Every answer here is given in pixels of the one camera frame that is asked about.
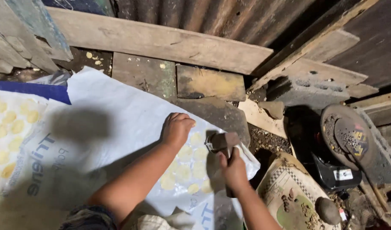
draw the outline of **rusty metal wall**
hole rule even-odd
[[[285,30],[290,29],[293,22],[302,18],[315,1],[322,0],[114,1],[119,18],[280,49],[271,45]]]

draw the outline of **hammer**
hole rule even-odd
[[[222,152],[227,158],[228,163],[231,159],[232,149],[240,143],[241,140],[236,132],[214,133],[206,140],[208,149],[213,153]],[[227,190],[227,196],[229,198],[235,198],[231,189],[228,186],[225,186],[225,188]]]

